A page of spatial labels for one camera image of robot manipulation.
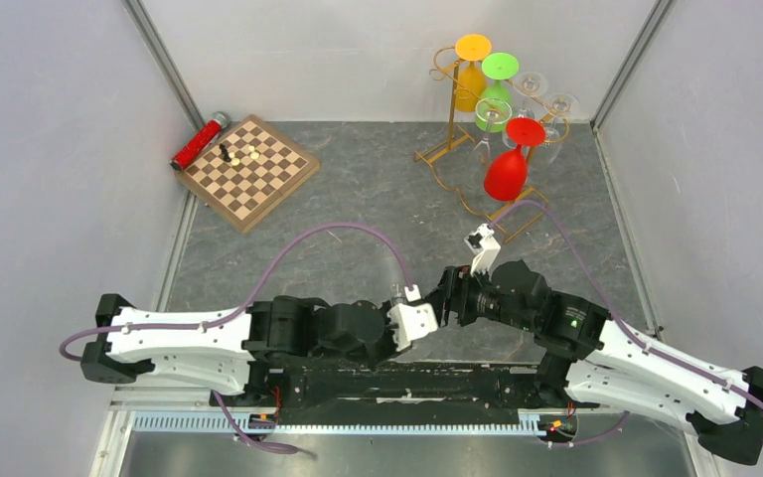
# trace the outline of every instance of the wooden chessboard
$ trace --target wooden chessboard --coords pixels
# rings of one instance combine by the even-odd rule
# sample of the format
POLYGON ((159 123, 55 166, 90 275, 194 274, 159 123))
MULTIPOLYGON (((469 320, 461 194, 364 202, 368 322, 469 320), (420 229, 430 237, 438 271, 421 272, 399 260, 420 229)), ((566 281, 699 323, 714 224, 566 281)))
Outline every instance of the wooden chessboard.
POLYGON ((177 178, 244 233, 318 169, 316 157, 251 114, 207 146, 177 178), (236 162, 240 159, 237 165, 224 160, 221 145, 236 162))

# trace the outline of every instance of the purple cable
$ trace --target purple cable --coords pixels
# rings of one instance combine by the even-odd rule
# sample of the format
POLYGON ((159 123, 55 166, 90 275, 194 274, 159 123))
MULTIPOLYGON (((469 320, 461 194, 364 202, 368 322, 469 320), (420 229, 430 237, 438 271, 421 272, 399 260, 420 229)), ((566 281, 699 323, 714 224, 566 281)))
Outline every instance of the purple cable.
MULTIPOLYGON (((191 324, 180 324, 180 323, 144 323, 139 325, 132 325, 130 326, 131 330, 197 330, 201 325, 205 329, 215 328, 221 325, 225 325, 226 323, 234 320, 238 316, 241 315, 241 313, 244 312, 244 310, 247 309, 247 307, 252 303, 252 300, 255 299, 255 296, 258 295, 258 293, 261 291, 261 287, 264 286, 264 283, 267 281, 268 278, 270 278, 270 275, 273 273, 273 270, 276 268, 276 265, 279 264, 280 261, 282 261, 282 258, 285 257, 285 255, 291 251, 291 249, 297 244, 307 239, 309 236, 312 236, 313 234, 316 234, 317 232, 327 231, 328 229, 354 229, 357 231, 362 231, 370 234, 371 236, 376 237, 377 239, 384 242, 385 245, 387 245, 387 248, 390 249, 391 252, 393 252, 393 255, 396 258, 396 261, 399 263, 399 268, 402 269, 402 276, 404 277, 405 284, 408 288, 413 288, 413 277, 410 274, 410 271, 407 268, 407 265, 405 264, 405 259, 402 256, 401 252, 398 248, 396 248, 396 245, 393 244, 393 242, 390 241, 389 238, 382 235, 381 232, 377 231, 376 229, 373 229, 369 226, 365 226, 363 224, 352 224, 349 222, 332 222, 330 224, 325 224, 322 226, 317 226, 312 229, 309 229, 305 231, 304 233, 297 236, 294 240, 288 243, 288 245, 285 246, 285 248, 282 249, 282 251, 273 258, 273 260, 270 262, 269 265, 267 265, 267 268, 264 270, 264 273, 261 275, 261 279, 258 280, 258 283, 255 284, 252 291, 250 292, 249 296, 247 296, 246 300, 235 308, 232 313, 225 316, 224 318, 215 320, 215 321, 207 321, 204 323, 191 323, 191 324)), ((93 335, 99 335, 101 333, 117 333, 123 329, 123 326, 101 326, 97 328, 92 328, 88 330, 83 330, 79 333, 74 333, 73 335, 66 338, 61 344, 60 344, 60 355, 62 355, 67 360, 72 361, 80 361, 80 356, 73 355, 72 353, 69 353, 67 350, 67 347, 81 339, 88 336, 93 335)))
POLYGON ((588 445, 594 442, 598 442, 599 440, 604 440, 607 437, 612 436, 613 434, 616 434, 618 432, 621 432, 621 429, 624 428, 624 424, 627 423, 627 421, 630 419, 630 412, 625 411, 623 414, 621 414, 621 418, 619 418, 618 422, 616 422, 615 425, 613 425, 610 430, 600 433, 594 437, 589 437, 586 439, 581 439, 574 442, 545 442, 543 440, 540 440, 539 442, 542 442, 544 444, 548 444, 548 448, 558 448, 558 449, 565 449, 569 447, 578 447, 581 445, 588 445))
MULTIPOLYGON (((503 219, 507 214, 509 214, 510 211, 512 211, 515 208, 520 207, 520 206, 534 206, 534 207, 537 207, 538 209, 543 211, 548 216, 549 219, 551 219, 551 221, 554 223, 554 226, 557 228, 557 230, 560 232, 560 234, 565 239, 566 244, 568 245, 569 249, 571 250, 571 253, 574 255, 574 258, 577 260, 577 262, 580 264, 580 267, 583 269, 583 273, 586 275, 586 278, 589 280, 589 283, 592 284, 592 287, 595 288, 595 292, 598 293, 598 296, 600 296, 601 300, 604 301, 604 305, 610 311, 610 315, 612 315, 613 321, 615 321, 616 325, 618 325, 618 327, 622 331, 622 333, 624 333, 627 337, 629 337, 631 339, 631 341, 633 341, 633 343, 636 344, 636 346, 638 346, 639 348, 644 350, 645 349, 645 345, 646 345, 645 342, 643 342, 642 340, 638 339, 638 337, 634 336, 633 333, 630 332, 630 328, 627 327, 627 323, 624 322, 624 320, 621 318, 621 315, 616 310, 615 304, 612 302, 612 300, 610 300, 610 297, 607 295, 607 293, 604 292, 604 288, 601 286, 600 283, 598 283, 598 280, 596 280, 595 277, 592 275, 592 271, 589 269, 589 266, 586 264, 586 262, 583 261, 583 258, 581 258, 580 252, 577 250, 577 246, 574 244, 574 241, 572 241, 571 238, 569 238, 569 236, 568 236, 568 231, 560 223, 560 221, 557 219, 557 217, 555 217, 554 214, 549 209, 547 209, 543 204, 540 204, 539 202, 536 202, 536 201, 527 200, 527 199, 518 201, 518 202, 514 203, 513 205, 511 205, 510 207, 508 207, 503 212, 501 212, 495 219, 493 219, 493 221, 490 222, 490 228, 494 227, 495 224, 498 221, 500 221, 501 219, 503 219)), ((685 370, 688 370, 688 371, 691 371, 692 373, 695 373, 698 376, 706 378, 706 379, 712 381, 713 383, 715 383, 717 385, 721 385, 723 387, 727 386, 726 380, 724 380, 724 379, 722 379, 722 378, 720 378, 720 377, 718 377, 718 376, 716 376, 716 375, 714 375, 714 374, 712 374, 712 373, 710 373, 708 371, 702 370, 701 368, 698 368, 695 365, 687 363, 687 362, 685 362, 685 361, 683 361, 683 360, 681 360, 681 359, 679 359, 679 358, 677 358, 675 356, 669 355, 668 353, 666 353, 666 352, 664 352, 662 350, 659 350, 657 348, 651 347, 649 352, 651 354, 659 356, 660 358, 668 361, 669 363, 677 365, 677 366, 679 366, 679 367, 681 367, 681 368, 683 368, 685 370)), ((743 390, 742 388, 740 388, 738 386, 731 386, 730 389, 734 393, 736 393, 737 395, 739 395, 739 396, 749 400, 750 402, 752 402, 757 407, 759 407, 760 409, 763 410, 763 402, 758 397, 752 395, 748 391, 743 390)), ((622 419, 619 421, 619 424, 616 424, 616 426, 613 427, 612 429, 610 429, 609 431, 607 431, 607 432, 605 432, 605 433, 603 433, 601 435, 597 435, 595 437, 591 437, 589 439, 585 439, 585 440, 582 440, 582 441, 579 441, 579 442, 575 442, 573 445, 577 446, 577 445, 581 445, 581 444, 587 444, 587 443, 590 443, 590 442, 594 442, 596 440, 600 440, 600 439, 602 439, 602 438, 604 438, 604 437, 606 437, 608 435, 611 435, 612 433, 614 433, 616 431, 616 429, 619 428, 620 424, 624 423, 625 420, 627 420, 627 412, 625 413, 624 416, 622 416, 622 419)))
POLYGON ((290 455, 290 454, 296 454, 300 451, 299 447, 291 445, 291 444, 285 444, 282 442, 260 442, 252 437, 248 436, 244 433, 243 430, 241 430, 241 427, 238 425, 237 422, 235 422, 235 419, 232 417, 232 413, 229 412, 229 409, 227 408, 227 405, 224 403, 224 398, 221 397, 220 393, 217 393, 215 391, 212 391, 212 395, 215 397, 215 401, 218 402, 218 406, 221 408, 221 412, 224 413, 224 417, 227 418, 229 421, 229 425, 232 426, 232 430, 235 431, 235 434, 238 435, 238 437, 244 441, 245 444, 247 444, 250 447, 255 447, 258 450, 263 450, 265 452, 270 452, 273 454, 284 454, 284 455, 290 455))

